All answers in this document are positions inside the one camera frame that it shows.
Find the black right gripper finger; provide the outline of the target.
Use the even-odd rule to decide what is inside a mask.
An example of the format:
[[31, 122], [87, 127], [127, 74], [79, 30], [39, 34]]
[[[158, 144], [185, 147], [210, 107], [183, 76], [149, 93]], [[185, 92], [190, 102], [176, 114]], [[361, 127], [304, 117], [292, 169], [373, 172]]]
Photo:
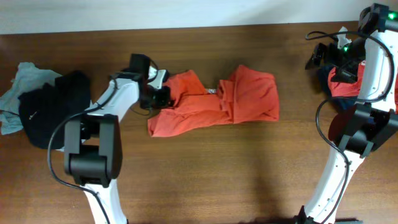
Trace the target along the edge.
[[305, 65], [306, 70], [311, 70], [320, 66], [325, 53], [327, 51], [327, 46], [325, 44], [319, 43], [315, 46], [312, 55]]
[[346, 70], [336, 69], [335, 74], [331, 76], [330, 81], [335, 83], [356, 83], [358, 81], [358, 77]]

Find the orange t-shirt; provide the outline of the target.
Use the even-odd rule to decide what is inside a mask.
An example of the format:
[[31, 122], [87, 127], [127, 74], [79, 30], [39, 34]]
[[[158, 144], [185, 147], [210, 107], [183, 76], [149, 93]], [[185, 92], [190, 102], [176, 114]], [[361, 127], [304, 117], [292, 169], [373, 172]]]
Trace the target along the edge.
[[147, 121], [149, 136], [166, 138], [197, 128], [250, 121], [278, 121], [279, 94], [275, 77], [240, 65], [214, 93], [193, 70], [172, 76], [171, 105]]

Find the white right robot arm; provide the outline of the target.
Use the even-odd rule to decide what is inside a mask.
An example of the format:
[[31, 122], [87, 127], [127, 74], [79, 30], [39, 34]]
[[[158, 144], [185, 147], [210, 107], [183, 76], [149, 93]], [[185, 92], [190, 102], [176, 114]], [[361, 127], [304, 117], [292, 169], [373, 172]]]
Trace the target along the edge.
[[366, 62], [354, 105], [338, 113], [323, 140], [330, 153], [310, 201], [301, 207], [296, 223], [334, 223], [346, 187], [371, 152], [397, 132], [394, 87], [397, 79], [397, 12], [373, 4], [362, 10], [355, 41], [348, 31], [329, 34], [330, 45], [318, 44], [305, 68], [321, 63], [335, 66], [333, 82], [355, 83], [358, 66]]

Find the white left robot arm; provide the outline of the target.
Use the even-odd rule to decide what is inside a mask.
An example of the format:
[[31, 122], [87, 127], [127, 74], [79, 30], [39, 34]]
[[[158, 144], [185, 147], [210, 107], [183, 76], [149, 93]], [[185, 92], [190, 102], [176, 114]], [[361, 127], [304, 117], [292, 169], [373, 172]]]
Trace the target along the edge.
[[95, 223], [127, 223], [118, 192], [123, 163], [120, 123], [130, 108], [155, 109], [169, 102], [169, 73], [119, 72], [98, 101], [65, 123], [64, 170], [85, 193]]

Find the red printed t-shirt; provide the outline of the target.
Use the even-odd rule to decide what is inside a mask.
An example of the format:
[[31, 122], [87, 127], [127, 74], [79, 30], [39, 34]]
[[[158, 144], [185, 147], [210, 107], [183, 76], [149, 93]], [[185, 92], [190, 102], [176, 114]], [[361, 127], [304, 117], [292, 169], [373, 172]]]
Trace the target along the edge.
[[326, 87], [325, 92], [328, 96], [343, 96], [352, 98], [352, 100], [337, 99], [333, 100], [339, 111], [347, 110], [354, 105], [354, 100], [358, 97], [361, 89], [364, 69], [366, 61], [362, 61], [358, 65], [358, 81], [356, 83], [335, 83], [331, 82], [330, 78], [335, 74], [336, 68], [334, 66], [326, 67]]

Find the black garment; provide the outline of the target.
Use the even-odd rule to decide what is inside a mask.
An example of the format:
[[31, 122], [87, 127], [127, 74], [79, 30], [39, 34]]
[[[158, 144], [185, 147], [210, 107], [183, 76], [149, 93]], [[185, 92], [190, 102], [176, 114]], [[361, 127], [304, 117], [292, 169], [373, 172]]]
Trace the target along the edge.
[[74, 71], [55, 79], [55, 84], [19, 97], [19, 117], [30, 143], [47, 149], [54, 129], [71, 115], [90, 106], [90, 79]]

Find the grey garment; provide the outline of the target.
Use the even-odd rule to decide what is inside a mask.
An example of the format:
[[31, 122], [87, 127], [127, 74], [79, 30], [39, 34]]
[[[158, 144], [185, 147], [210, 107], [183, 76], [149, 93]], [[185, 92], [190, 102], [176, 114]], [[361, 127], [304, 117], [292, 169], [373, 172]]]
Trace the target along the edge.
[[11, 88], [1, 96], [1, 134], [24, 129], [19, 117], [19, 97], [23, 93], [37, 90], [45, 83], [54, 85], [55, 79], [61, 76], [52, 70], [39, 69], [32, 62], [21, 62]]

